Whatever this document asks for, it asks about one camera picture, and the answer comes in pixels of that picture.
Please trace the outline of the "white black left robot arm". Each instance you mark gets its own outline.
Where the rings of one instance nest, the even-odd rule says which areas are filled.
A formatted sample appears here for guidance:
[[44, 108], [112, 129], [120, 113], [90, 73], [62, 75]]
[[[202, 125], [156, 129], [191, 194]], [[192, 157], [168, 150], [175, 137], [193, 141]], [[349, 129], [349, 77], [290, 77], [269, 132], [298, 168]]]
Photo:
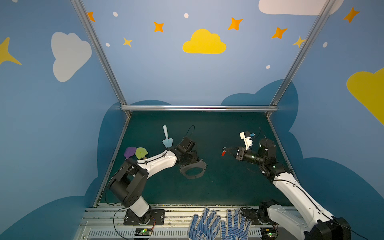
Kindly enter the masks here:
[[207, 164], [194, 150], [196, 145], [196, 142], [184, 137], [177, 146], [167, 147], [154, 157], [137, 161], [128, 158], [111, 177], [107, 188], [134, 214], [138, 224], [147, 224], [152, 215], [152, 208], [142, 197], [147, 180], [175, 165], [180, 166], [180, 173], [188, 180], [202, 177]]

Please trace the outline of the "left blue dotted work glove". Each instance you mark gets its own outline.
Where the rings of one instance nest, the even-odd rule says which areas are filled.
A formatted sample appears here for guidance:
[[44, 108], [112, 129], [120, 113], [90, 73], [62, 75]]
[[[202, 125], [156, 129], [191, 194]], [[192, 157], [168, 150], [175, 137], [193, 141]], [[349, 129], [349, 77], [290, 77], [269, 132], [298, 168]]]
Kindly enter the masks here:
[[201, 216], [194, 214], [189, 231], [189, 240], [214, 240], [221, 227], [221, 217], [215, 210], [204, 208]]

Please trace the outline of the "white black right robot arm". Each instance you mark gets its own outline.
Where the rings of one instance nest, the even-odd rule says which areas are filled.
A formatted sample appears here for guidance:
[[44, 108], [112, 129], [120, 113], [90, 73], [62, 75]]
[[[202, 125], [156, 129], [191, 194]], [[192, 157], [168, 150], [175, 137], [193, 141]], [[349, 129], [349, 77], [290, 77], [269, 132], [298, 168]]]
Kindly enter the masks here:
[[344, 218], [336, 218], [322, 207], [296, 181], [293, 174], [277, 161], [277, 146], [270, 139], [261, 139], [257, 151], [252, 150], [253, 140], [241, 133], [244, 147], [239, 147], [235, 157], [238, 161], [259, 166], [262, 174], [293, 204], [301, 217], [285, 210], [276, 201], [270, 200], [259, 205], [259, 222], [282, 226], [298, 240], [350, 240], [349, 223]]

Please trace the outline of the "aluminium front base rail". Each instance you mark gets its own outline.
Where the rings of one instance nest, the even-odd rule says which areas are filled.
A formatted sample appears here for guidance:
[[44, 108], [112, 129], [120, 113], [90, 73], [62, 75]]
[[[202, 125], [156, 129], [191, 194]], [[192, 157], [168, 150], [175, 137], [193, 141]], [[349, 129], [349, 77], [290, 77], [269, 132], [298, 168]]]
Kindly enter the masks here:
[[273, 205], [271, 214], [277, 220], [269, 224], [254, 225], [239, 210], [219, 211], [204, 208], [200, 213], [182, 216], [180, 219], [167, 216], [167, 211], [156, 209], [162, 216], [150, 219], [149, 226], [123, 225], [128, 221], [128, 209], [120, 208], [108, 211], [109, 220], [103, 226], [91, 223], [81, 226], [75, 236], [77, 240], [248, 240], [258, 237], [262, 240], [275, 240], [282, 227], [298, 240], [332, 240], [332, 227], [337, 224], [333, 219], [316, 222], [313, 227], [300, 218], [285, 211], [280, 205]]

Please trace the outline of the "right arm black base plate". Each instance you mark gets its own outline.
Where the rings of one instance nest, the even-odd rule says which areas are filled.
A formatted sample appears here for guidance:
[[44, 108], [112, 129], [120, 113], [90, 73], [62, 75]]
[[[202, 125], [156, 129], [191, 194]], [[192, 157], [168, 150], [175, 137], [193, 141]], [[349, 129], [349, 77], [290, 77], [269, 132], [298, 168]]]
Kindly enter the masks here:
[[251, 207], [240, 208], [240, 214], [246, 219], [250, 219], [253, 225], [268, 225], [269, 223], [258, 215], [258, 209]]

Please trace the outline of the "aluminium frame post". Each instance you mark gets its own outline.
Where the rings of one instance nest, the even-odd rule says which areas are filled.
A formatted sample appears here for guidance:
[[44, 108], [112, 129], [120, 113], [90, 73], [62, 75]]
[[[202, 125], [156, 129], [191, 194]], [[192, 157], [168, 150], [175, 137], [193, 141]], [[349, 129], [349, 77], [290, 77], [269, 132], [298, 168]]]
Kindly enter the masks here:
[[336, 0], [327, 0], [325, 1], [325, 4], [323, 8], [321, 9], [318, 17], [316, 18], [312, 28], [310, 29], [307, 38], [300, 48], [295, 60], [293, 61], [292, 66], [290, 67], [287, 75], [285, 76], [284, 80], [282, 81], [280, 87], [278, 88], [275, 96], [273, 97], [270, 107], [273, 110], [266, 112], [266, 117], [269, 119], [273, 113], [273, 111], [277, 111], [278, 104], [280, 100], [282, 99], [284, 93], [286, 92], [288, 86], [292, 82], [294, 76], [296, 75], [297, 71], [299, 70], [301, 64], [303, 63], [306, 55], [310, 51], [313, 43], [315, 42], [317, 36], [321, 32], [322, 28], [326, 24], [329, 16], [331, 15], [331, 11], [333, 6], [335, 5]]
[[126, 99], [124, 97], [123, 91], [118, 83], [118, 80], [112, 70], [112, 67], [107, 59], [107, 56], [103, 50], [103, 47], [100, 43], [100, 40], [96, 34], [96, 31], [92, 25], [92, 21], [90, 20], [88, 13], [86, 12], [86, 8], [83, 4], [83, 1], [80, 0], [71, 0], [71, 3], [91, 41], [91, 44], [101, 62], [101, 65], [111, 83], [111, 86], [121, 104], [121, 107], [123, 105], [126, 105]]

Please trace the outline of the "right blue dotted work glove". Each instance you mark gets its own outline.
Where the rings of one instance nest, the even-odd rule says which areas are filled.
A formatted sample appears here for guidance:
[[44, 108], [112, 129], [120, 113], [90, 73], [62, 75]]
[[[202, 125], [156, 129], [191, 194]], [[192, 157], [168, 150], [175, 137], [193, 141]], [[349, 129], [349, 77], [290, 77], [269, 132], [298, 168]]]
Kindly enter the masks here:
[[239, 210], [227, 210], [227, 221], [221, 221], [222, 240], [248, 240], [252, 224]]

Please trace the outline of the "red key tag with keyring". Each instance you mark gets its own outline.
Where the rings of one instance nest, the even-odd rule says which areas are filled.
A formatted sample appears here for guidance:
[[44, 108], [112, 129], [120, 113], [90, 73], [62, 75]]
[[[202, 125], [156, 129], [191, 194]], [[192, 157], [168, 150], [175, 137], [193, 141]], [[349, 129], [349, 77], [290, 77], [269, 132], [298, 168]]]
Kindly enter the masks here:
[[227, 148], [224, 147], [224, 148], [223, 148], [223, 151], [222, 151], [222, 157], [226, 155], [226, 152], [227, 152]]

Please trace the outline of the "aluminium frame right post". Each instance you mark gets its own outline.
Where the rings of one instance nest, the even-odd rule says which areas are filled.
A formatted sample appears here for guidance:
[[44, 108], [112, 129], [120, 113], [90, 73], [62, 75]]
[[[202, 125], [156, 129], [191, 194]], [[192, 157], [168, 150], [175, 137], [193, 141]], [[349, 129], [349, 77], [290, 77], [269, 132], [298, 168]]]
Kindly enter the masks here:
[[310, 51], [313, 43], [315, 42], [317, 36], [321, 32], [322, 28], [326, 24], [329, 16], [331, 15], [331, 11], [333, 6], [335, 5], [336, 0], [327, 0], [325, 1], [325, 4], [323, 8], [321, 9], [318, 17], [316, 18], [312, 28], [310, 29], [307, 38], [300, 48], [295, 60], [293, 61], [292, 66], [290, 67], [287, 75], [285, 76], [284, 80], [282, 81], [280, 87], [278, 88], [275, 96], [273, 97], [270, 107], [273, 110], [266, 112], [266, 117], [269, 119], [273, 113], [273, 111], [277, 111], [278, 104], [280, 100], [282, 99], [284, 93], [286, 92], [288, 86], [292, 82], [294, 76], [296, 75], [297, 71], [299, 70], [301, 64], [303, 63], [306, 55]]

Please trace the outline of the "blue dotted work glove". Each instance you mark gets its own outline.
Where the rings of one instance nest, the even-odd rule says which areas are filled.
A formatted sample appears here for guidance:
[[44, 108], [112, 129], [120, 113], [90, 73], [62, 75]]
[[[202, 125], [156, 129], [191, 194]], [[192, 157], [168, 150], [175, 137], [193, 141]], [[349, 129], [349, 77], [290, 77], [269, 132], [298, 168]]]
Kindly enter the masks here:
[[248, 240], [252, 224], [239, 210], [227, 210], [227, 221], [221, 221], [222, 240]]
[[221, 227], [221, 217], [215, 210], [204, 208], [201, 216], [194, 214], [189, 231], [189, 240], [214, 240]]

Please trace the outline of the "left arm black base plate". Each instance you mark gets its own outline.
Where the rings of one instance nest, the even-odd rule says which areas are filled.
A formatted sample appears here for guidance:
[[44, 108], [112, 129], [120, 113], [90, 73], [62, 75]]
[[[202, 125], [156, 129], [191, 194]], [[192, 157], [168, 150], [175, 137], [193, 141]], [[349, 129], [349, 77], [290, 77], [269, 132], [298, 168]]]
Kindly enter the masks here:
[[142, 217], [138, 217], [132, 210], [127, 210], [124, 218], [124, 226], [163, 226], [165, 220], [165, 210], [149, 209]]

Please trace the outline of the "aluminium frame left post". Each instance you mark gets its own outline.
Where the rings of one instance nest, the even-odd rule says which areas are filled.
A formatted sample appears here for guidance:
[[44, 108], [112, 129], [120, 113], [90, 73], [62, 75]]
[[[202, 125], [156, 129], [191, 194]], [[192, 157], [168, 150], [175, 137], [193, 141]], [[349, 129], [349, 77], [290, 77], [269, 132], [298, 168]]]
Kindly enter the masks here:
[[96, 31], [92, 25], [92, 21], [90, 20], [88, 13], [86, 12], [86, 8], [83, 4], [83, 1], [80, 0], [71, 0], [71, 3], [91, 41], [91, 44], [101, 62], [101, 65], [111, 83], [111, 86], [121, 104], [121, 107], [123, 105], [126, 105], [126, 99], [124, 97], [123, 91], [118, 83], [118, 80], [112, 70], [112, 67], [107, 59], [107, 56], [103, 50], [103, 47], [100, 43], [100, 40], [96, 34]]

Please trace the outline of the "light blue toy shovel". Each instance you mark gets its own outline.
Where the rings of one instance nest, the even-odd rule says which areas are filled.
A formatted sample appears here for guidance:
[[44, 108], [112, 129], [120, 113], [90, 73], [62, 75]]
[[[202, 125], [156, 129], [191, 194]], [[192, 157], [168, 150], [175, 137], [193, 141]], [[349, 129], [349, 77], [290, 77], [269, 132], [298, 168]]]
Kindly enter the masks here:
[[169, 138], [168, 128], [166, 125], [163, 125], [163, 130], [165, 134], [165, 139], [162, 142], [167, 149], [171, 148], [173, 146], [173, 139]]

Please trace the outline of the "aluminium frame back rail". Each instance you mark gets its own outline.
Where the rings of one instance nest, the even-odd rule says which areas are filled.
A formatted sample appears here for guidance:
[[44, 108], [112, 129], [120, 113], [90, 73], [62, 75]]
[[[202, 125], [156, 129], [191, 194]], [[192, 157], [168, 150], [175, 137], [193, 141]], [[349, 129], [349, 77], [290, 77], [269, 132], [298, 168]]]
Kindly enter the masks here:
[[122, 111], [186, 111], [186, 112], [275, 112], [277, 106], [160, 106], [122, 105]]

